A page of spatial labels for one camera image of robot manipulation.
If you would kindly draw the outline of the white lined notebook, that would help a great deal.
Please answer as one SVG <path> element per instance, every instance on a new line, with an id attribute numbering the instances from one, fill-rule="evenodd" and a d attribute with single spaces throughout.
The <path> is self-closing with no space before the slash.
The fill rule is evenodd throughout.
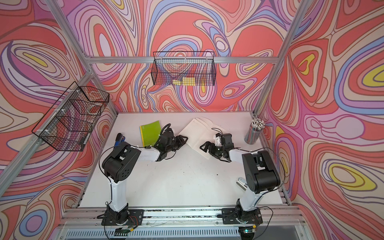
<path id="1" fill-rule="evenodd" d="M 214 124 L 211 120 L 200 117 L 190 121 L 190 123 L 179 133 L 179 136 L 188 137 L 187 145 L 204 158 L 210 159 L 212 156 L 209 153 L 202 151 L 200 146 L 205 142 L 215 142 L 216 134 L 219 132 L 212 130 L 212 128 L 219 129 L 225 134 L 228 133 L 226 129 Z"/>

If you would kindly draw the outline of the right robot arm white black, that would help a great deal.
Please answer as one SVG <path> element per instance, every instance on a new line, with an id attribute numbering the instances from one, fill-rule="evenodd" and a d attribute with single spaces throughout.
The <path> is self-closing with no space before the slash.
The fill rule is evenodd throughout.
<path id="1" fill-rule="evenodd" d="M 225 163 L 239 163 L 245 172 L 245 193 L 236 202 L 233 209 L 222 209 L 217 215 L 223 224 L 254 224 L 263 223 L 259 203 L 264 195 L 275 191 L 281 185 L 281 177 L 274 161 L 266 150 L 246 151 L 236 148 L 231 134 L 225 134 L 218 128 L 215 141 L 205 142 L 200 150 Z"/>

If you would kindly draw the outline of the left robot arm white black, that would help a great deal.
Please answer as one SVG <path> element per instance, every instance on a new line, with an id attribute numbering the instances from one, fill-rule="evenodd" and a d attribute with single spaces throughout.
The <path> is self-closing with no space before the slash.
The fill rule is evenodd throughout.
<path id="1" fill-rule="evenodd" d="M 158 134 L 153 146 L 138 147 L 125 141 L 125 136 L 117 134 L 112 152 L 104 159 L 101 169 L 110 181 L 111 200 L 104 214 L 98 216 L 102 226 L 138 227 L 142 224 L 143 210 L 132 210 L 127 202 L 127 179 L 137 162 L 160 162 L 169 152 L 176 152 L 188 141 L 188 137 L 175 136 L 171 125 L 167 124 Z"/>

